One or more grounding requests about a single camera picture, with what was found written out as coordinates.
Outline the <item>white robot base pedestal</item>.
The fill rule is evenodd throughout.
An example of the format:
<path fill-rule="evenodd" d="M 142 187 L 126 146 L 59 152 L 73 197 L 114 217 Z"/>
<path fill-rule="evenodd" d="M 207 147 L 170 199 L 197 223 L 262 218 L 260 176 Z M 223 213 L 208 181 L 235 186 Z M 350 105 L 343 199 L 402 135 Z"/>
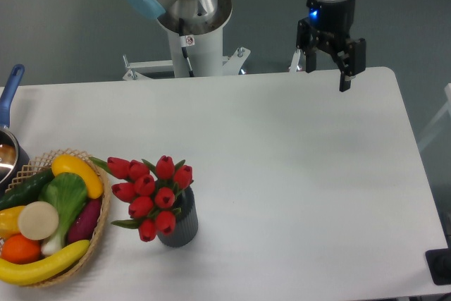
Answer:
<path fill-rule="evenodd" d="M 201 35 L 179 35 L 167 30 L 171 53 L 169 60 L 129 62 L 125 64 L 124 80 L 148 80 L 157 73 L 172 73 L 175 78 L 244 75 L 243 66 L 251 51 L 238 47 L 230 56 L 223 53 L 223 29 Z"/>

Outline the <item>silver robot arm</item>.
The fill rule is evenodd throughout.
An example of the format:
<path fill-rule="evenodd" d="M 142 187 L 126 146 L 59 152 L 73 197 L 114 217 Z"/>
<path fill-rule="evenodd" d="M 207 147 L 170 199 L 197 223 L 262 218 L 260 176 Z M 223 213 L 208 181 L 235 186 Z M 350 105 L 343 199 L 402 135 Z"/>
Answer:
<path fill-rule="evenodd" d="M 177 78 L 238 75 L 250 52 L 240 47 L 223 55 L 223 28 L 232 14 L 231 0 L 126 0 L 141 16 L 166 31 L 171 50 L 168 67 Z M 356 0 L 306 0 L 308 16 L 297 24 L 290 70 L 316 70 L 316 54 L 328 54 L 340 71 L 340 91 L 347 91 L 366 68 L 366 41 L 352 39 Z"/>

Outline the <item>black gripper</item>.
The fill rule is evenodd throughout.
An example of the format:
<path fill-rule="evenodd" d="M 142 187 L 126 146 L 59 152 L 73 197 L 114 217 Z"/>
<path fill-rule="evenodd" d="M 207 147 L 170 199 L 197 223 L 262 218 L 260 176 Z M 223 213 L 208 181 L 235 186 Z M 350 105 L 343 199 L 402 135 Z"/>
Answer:
<path fill-rule="evenodd" d="M 344 52 L 339 58 L 341 92 L 349 90 L 357 74 L 366 70 L 366 40 L 349 39 L 355 4 L 356 0 L 307 0 L 309 15 L 297 24 L 296 47 L 305 57 L 307 73 L 316 70 L 316 49 L 334 61 Z"/>

